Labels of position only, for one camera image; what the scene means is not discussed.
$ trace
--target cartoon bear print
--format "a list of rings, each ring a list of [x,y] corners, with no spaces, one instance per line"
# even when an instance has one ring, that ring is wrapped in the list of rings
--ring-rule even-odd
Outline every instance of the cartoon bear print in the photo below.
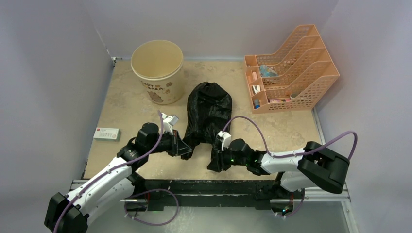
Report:
[[[162,98],[161,98],[158,94],[156,94],[155,92],[153,92],[153,91],[148,91],[147,93],[149,93],[150,98],[152,98],[152,100],[153,100],[154,102],[158,102],[158,103],[162,103],[162,102],[163,102]]]

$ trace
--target white small box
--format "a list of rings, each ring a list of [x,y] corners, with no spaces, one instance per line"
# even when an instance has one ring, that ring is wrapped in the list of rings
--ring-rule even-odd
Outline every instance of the white small box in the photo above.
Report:
[[[120,130],[114,128],[96,128],[93,138],[101,141],[119,141]]]

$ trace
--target black plastic bag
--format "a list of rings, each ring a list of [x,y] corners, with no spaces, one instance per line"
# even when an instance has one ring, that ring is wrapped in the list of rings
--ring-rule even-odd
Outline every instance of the black plastic bag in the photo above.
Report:
[[[232,117],[232,97],[217,83],[204,82],[194,88],[188,98],[188,127],[183,141],[192,153],[181,156],[188,160],[200,143],[212,144],[211,163],[207,169],[220,171],[219,158],[215,156],[216,136]]]

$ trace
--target desk organizer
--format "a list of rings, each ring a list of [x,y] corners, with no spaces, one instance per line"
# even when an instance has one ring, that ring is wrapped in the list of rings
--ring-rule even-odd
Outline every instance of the desk organizer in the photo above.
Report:
[[[260,65],[269,66],[278,76],[261,77]],[[245,56],[243,66],[254,114],[310,110],[339,77],[315,25],[298,26],[274,54]],[[259,85],[261,91],[254,94],[253,85]],[[289,101],[292,94],[296,97]],[[257,109],[254,100],[260,102]]]

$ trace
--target wall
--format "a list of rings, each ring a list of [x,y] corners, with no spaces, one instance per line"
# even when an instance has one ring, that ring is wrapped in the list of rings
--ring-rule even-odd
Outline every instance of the wall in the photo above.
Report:
[[[322,28],[338,0],[84,0],[111,56],[175,42],[187,59],[275,52],[299,24]]]
[[[111,59],[80,0],[0,1],[0,226],[47,232],[81,177]]]
[[[347,183],[361,233],[412,228],[411,6],[339,0],[321,31],[341,77],[318,111],[326,139],[359,134]],[[351,141],[332,148],[347,154]]]

